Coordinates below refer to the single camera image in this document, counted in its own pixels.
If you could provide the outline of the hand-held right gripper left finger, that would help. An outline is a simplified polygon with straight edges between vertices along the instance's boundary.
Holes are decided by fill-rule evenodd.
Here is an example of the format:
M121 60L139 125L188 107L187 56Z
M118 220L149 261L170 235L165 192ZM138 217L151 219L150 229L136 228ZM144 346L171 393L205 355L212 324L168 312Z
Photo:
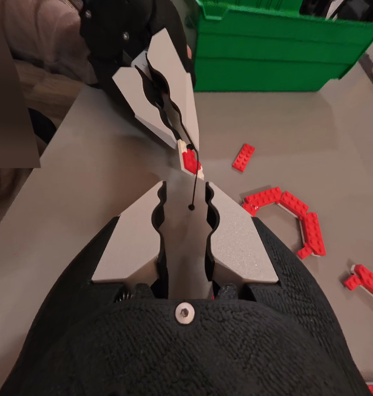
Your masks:
M165 181L159 181L118 217L98 262L94 283L123 283L130 291L148 284L153 291L169 290L164 237L167 200Z

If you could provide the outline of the black lego antenna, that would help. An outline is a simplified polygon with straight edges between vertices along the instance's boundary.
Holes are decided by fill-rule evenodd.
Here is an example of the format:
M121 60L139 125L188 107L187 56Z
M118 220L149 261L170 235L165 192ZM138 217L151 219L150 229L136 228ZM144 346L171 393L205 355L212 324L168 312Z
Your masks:
M195 175L195 180L194 180L194 188L193 188L193 194L192 194L192 202L189 204L188 209L190 211L195 210L195 205L194 205L194 200L195 200L195 193L196 193L196 185L197 185L197 178L198 178L198 173L200 170L200 162L199 162L199 153L197 149L194 147L192 143L188 144L186 146L186 153L183 155L184 158L184 165L185 169L193 175Z

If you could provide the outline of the red flat lego plate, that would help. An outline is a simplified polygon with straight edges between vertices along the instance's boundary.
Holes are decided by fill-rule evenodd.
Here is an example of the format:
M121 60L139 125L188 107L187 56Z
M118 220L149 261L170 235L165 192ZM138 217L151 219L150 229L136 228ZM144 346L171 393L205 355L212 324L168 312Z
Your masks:
M255 147L247 143L243 144L238 155L233 161L232 168L243 173L255 152Z

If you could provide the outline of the person's grey brown clothing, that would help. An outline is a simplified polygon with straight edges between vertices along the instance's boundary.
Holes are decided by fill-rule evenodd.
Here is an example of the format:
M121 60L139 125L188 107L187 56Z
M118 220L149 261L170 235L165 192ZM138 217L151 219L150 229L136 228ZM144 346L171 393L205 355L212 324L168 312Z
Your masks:
M97 83L80 35L82 1L0 1L0 25L12 55L87 85Z

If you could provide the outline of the straight red white lego assembly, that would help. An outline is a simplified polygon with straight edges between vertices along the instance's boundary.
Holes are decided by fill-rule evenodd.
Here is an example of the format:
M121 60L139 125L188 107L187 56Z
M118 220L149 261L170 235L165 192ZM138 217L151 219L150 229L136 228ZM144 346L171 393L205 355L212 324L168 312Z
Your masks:
M373 297L373 273L364 265L353 265L343 285L350 291L360 286Z

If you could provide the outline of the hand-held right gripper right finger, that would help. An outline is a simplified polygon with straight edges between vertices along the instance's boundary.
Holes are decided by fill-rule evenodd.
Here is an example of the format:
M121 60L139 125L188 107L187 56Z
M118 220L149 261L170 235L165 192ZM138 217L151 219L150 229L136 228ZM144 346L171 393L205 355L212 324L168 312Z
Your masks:
M278 276L252 216L212 182L205 184L205 274L217 285L275 284Z

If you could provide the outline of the green plastic bin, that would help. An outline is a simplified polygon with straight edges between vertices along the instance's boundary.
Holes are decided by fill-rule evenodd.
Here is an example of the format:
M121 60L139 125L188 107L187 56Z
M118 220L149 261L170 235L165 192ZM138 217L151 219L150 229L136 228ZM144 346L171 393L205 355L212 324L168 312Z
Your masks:
M317 92L373 43L373 22L301 15L279 1L185 1L195 92Z

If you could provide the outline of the red and white lego piece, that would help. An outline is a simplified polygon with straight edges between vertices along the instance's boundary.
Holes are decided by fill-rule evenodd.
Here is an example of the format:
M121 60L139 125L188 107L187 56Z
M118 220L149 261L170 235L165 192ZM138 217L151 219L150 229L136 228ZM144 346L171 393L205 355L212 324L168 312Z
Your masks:
M186 143L179 139L177 141L178 153L179 153L179 160L181 170L184 171L186 174L197 177L200 180L204 180L203 168L201 163L197 161L196 153L187 148Z

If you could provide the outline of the curved red white lego assembly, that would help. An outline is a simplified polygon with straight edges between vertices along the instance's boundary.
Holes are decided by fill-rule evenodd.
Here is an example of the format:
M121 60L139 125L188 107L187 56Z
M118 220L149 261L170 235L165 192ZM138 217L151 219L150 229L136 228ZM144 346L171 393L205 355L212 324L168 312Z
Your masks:
M326 255L317 213L309 211L309 206L289 191L274 187L248 195L243 199L242 207L254 217L261 208L273 204L280 206L298 220L303 246L296 254L301 260L311 255L317 257Z

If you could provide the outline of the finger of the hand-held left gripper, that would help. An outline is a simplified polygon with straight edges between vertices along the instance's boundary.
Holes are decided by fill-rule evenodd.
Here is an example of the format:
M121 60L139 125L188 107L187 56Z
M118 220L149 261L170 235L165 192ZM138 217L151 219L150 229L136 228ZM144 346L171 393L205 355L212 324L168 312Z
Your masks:
M185 70L166 28L152 36L146 57L150 71L166 83L170 102L179 114L181 125L191 138L191 143L199 150L199 126L192 78Z
M142 51L129 67L120 67L112 79L135 118L175 149L180 136L169 121L162 95L152 80L146 56L147 51Z

